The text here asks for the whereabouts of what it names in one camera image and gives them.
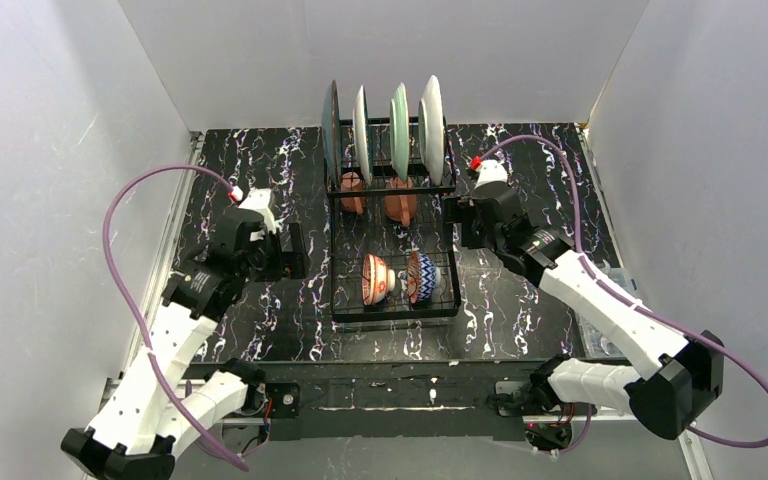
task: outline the cup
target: cup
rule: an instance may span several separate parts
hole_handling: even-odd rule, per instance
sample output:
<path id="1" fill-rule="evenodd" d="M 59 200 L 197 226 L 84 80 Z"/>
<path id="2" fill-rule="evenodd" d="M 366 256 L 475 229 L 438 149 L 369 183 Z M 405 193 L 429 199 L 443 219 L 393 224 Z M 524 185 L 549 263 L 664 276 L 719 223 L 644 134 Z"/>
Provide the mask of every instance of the cup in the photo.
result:
<path id="1" fill-rule="evenodd" d="M 396 288 L 396 272 L 387 268 L 381 258 L 368 254 L 363 259 L 361 285 L 363 304 L 375 305 Z"/>
<path id="2" fill-rule="evenodd" d="M 360 175 L 355 172 L 346 172 L 343 174 L 340 182 L 340 191 L 359 192 L 363 190 L 363 182 Z M 366 197 L 341 197 L 340 203 L 343 204 L 343 210 L 363 215 L 363 207 L 366 205 Z"/>
<path id="3" fill-rule="evenodd" d="M 413 188 L 413 180 L 408 177 L 408 181 L 405 182 L 399 177 L 393 177 L 387 185 L 390 189 Z M 390 219 L 408 227 L 411 218 L 416 216 L 416 194 L 387 195 L 384 197 L 384 210 Z"/>
<path id="4" fill-rule="evenodd" d="M 408 296 L 411 303 L 431 298 L 440 285 L 440 267 L 424 253 L 412 251 L 408 257 Z"/>

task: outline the patterned bowl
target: patterned bowl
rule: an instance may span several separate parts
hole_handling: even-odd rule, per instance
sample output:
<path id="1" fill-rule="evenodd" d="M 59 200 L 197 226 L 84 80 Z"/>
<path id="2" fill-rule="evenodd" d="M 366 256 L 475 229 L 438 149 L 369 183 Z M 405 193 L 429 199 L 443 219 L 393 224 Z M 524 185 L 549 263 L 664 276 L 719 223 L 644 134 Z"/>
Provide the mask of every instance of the patterned bowl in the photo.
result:
<path id="1" fill-rule="evenodd" d="M 375 255 L 367 255 L 363 259 L 363 304 L 374 305 L 392 292 L 396 287 L 396 272 L 387 268 L 384 260 Z"/>
<path id="2" fill-rule="evenodd" d="M 428 255 L 416 250 L 408 258 L 408 295 L 411 303 L 422 302 L 431 298 L 431 294 L 440 285 L 440 267 L 428 258 Z"/>

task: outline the brown mug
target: brown mug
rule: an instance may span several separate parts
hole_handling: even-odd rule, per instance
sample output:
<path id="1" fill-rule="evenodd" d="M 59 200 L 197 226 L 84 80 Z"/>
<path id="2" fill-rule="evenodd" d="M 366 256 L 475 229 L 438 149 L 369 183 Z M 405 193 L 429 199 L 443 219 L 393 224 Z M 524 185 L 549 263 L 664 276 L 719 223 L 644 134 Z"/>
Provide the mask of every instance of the brown mug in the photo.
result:
<path id="1" fill-rule="evenodd" d="M 391 189 L 413 188 L 413 181 L 408 178 L 407 182 L 403 182 L 401 178 L 393 177 L 388 182 L 388 186 Z M 384 207 L 388 217 L 408 227 L 410 219 L 416 216 L 416 194 L 388 195 L 384 197 Z"/>
<path id="2" fill-rule="evenodd" d="M 363 182 L 360 175 L 355 172 L 346 172 L 343 174 L 343 180 L 340 182 L 340 190 L 343 192 L 363 190 Z M 363 207 L 366 205 L 366 197 L 342 197 L 340 203 L 347 212 L 354 212 L 363 215 Z"/>

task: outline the gray floor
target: gray floor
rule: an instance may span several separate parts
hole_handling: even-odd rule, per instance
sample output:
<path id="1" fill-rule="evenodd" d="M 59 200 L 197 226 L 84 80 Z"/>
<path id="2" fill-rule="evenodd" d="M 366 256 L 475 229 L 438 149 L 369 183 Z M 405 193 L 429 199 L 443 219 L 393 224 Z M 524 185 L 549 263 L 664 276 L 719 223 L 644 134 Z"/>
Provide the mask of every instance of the gray floor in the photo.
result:
<path id="1" fill-rule="evenodd" d="M 229 447 L 249 438 L 228 438 Z M 523 452 L 526 446 L 489 438 L 333 438 L 274 442 L 248 458 L 242 474 L 190 448 L 173 480 L 225 479 L 638 479 L 681 480 L 690 475 L 676 442 L 661 440 L 634 421 L 593 422 L 587 439 L 557 461 Z"/>

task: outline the plate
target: plate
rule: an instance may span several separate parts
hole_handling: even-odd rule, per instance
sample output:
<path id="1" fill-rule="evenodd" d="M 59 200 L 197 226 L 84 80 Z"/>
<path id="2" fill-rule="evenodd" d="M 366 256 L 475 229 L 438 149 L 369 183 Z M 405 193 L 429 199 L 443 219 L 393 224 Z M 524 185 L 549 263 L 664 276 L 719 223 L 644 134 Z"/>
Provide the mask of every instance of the plate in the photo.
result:
<path id="1" fill-rule="evenodd" d="M 400 83 L 390 100 L 390 163 L 403 182 L 408 181 L 410 135 L 408 134 L 408 94 Z"/>
<path id="2" fill-rule="evenodd" d="M 360 172 L 367 185 L 372 185 L 372 149 L 369 145 L 369 129 L 367 120 L 369 113 L 366 110 L 366 92 L 363 85 L 358 90 L 358 96 L 355 100 L 355 109 L 352 112 L 354 121 L 353 128 L 355 134 L 355 157 L 360 163 Z"/>
<path id="3" fill-rule="evenodd" d="M 443 183 L 446 160 L 446 127 L 443 125 L 443 101 L 440 82 L 431 75 L 419 101 L 419 154 L 434 185 Z"/>
<path id="4" fill-rule="evenodd" d="M 325 94 L 322 107 L 322 145 L 325 150 L 325 164 L 328 176 L 334 183 L 340 183 L 340 163 L 343 158 L 343 139 L 340 135 L 340 106 L 337 102 L 337 81 L 332 80 Z"/>

